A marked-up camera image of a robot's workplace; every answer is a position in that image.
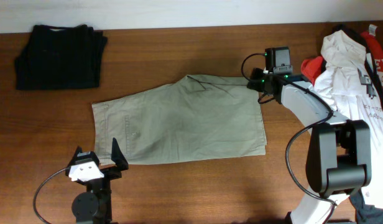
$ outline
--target black folded shirt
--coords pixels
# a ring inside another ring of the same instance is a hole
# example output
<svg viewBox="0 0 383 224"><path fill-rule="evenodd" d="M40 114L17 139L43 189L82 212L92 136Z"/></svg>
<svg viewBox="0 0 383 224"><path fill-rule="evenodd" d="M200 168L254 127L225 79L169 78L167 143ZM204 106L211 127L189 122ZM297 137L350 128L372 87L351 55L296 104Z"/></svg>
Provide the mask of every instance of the black folded shirt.
<svg viewBox="0 0 383 224"><path fill-rule="evenodd" d="M15 59L16 89L58 90L99 87L107 37L92 27L34 26Z"/></svg>

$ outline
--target wooden table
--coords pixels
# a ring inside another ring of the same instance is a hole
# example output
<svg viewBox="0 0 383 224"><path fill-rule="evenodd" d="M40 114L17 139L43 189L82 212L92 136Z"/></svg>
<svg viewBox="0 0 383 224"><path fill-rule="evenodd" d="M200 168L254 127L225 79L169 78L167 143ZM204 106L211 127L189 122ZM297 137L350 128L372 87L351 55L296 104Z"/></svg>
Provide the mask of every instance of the wooden table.
<svg viewBox="0 0 383 224"><path fill-rule="evenodd" d="M383 22L377 38L383 47ZM38 223L32 197L50 174L65 167L79 145L93 150L92 102L174 83L187 74L240 76L249 54L288 45L294 72L320 52L335 24L287 24L187 29L107 30L101 86L89 90L17 91L14 58L28 34L0 34L0 223ZM368 22L348 24L357 31ZM264 67L263 58L247 63ZM112 182L113 217L119 223L231 223L283 218L303 192L284 162L285 146L302 128L283 106L262 107L265 156L130 166ZM291 151L293 170L306 186L309 135ZM85 188L61 175L41 191L37 206L52 223L73 223L73 199ZM333 218L354 220L347 201Z"/></svg>

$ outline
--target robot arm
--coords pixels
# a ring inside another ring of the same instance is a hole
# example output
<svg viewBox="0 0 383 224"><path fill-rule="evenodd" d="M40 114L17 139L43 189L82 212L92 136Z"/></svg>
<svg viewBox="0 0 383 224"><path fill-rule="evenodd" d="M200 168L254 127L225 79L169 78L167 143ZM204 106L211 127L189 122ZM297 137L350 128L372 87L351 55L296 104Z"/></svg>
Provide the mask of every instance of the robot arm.
<svg viewBox="0 0 383 224"><path fill-rule="evenodd" d="M79 194L73 201L72 211L76 223L114 224L111 222L110 181L121 178L121 171L128 170L128 162L115 138L111 146L111 160L115 166L99 169L98 156L94 152L82 152L78 147L67 165L69 169L66 175L72 181L86 186L86 192Z"/></svg>
<svg viewBox="0 0 383 224"><path fill-rule="evenodd" d="M310 82L301 75L291 76L288 47L266 49L261 55L265 56L268 70L255 68L251 79L247 78L248 88L272 95L305 127L332 113L325 122L309 129L311 138L306 163L309 188L304 189L293 178L302 190L316 198L305 194L299 206L286 217L288 223L325 223L335 206L371 181L369 127L362 120L351 121L337 111L329 111L330 107L317 99L319 96ZM337 155L338 146L345 148L346 153Z"/></svg>

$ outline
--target white wall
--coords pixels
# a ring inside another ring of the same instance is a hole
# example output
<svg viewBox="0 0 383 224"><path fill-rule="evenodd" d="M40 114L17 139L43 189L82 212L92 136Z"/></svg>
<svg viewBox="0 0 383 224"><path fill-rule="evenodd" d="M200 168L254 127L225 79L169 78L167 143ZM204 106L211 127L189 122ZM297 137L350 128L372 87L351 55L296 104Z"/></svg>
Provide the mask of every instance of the white wall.
<svg viewBox="0 0 383 224"><path fill-rule="evenodd" d="M0 0L0 33L383 20L383 0Z"/></svg>

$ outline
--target folded clothing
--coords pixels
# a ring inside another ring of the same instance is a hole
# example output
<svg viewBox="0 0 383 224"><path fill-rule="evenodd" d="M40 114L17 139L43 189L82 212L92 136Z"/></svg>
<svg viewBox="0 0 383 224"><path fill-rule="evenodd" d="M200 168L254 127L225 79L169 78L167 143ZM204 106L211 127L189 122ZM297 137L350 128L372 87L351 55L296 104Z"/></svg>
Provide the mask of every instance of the folded clothing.
<svg viewBox="0 0 383 224"><path fill-rule="evenodd" d="M99 86L107 38L92 27L34 26L15 59L16 89L54 90Z"/></svg>
<svg viewBox="0 0 383 224"><path fill-rule="evenodd" d="M95 153L113 163L116 138L130 164L168 164L265 154L258 94L244 78L187 75L168 84L92 105Z"/></svg>

